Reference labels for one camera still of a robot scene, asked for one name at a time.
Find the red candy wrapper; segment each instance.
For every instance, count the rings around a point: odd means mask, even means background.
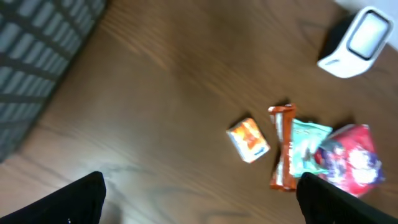
[[[328,169],[320,177],[359,197],[384,181],[368,125],[349,125],[323,141],[315,160]]]

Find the grid pattern fabric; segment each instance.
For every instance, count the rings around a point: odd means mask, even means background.
[[[0,0],[0,161],[21,142],[106,0]]]

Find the candy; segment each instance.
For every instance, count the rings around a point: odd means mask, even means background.
[[[252,118],[246,118],[227,130],[242,160],[251,163],[269,150],[267,141]]]
[[[356,197],[384,180],[367,125],[337,131],[320,145],[315,160],[329,171],[321,178]]]
[[[319,144],[331,133],[333,128],[314,123],[304,123],[293,120],[292,131],[292,163],[290,174],[301,177],[304,172],[315,175],[327,173],[326,169],[319,166],[313,157]]]
[[[280,160],[270,182],[272,189],[283,191],[296,189],[295,179],[289,171],[291,163],[290,151],[292,150],[292,121],[295,116],[295,110],[295,105],[271,106],[268,109],[281,143]]]

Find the black object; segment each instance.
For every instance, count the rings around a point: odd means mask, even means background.
[[[93,172],[70,185],[0,218],[0,223],[97,224],[106,195],[102,173]]]
[[[297,200],[307,224],[398,223],[398,220],[306,172],[297,185]]]

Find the teal wrapper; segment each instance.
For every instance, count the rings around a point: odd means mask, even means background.
[[[314,124],[304,123],[297,119],[293,120],[292,128],[292,151],[290,174],[294,177],[301,177],[304,172],[327,174],[328,171],[320,167],[314,158],[318,146],[331,133],[333,128]]]

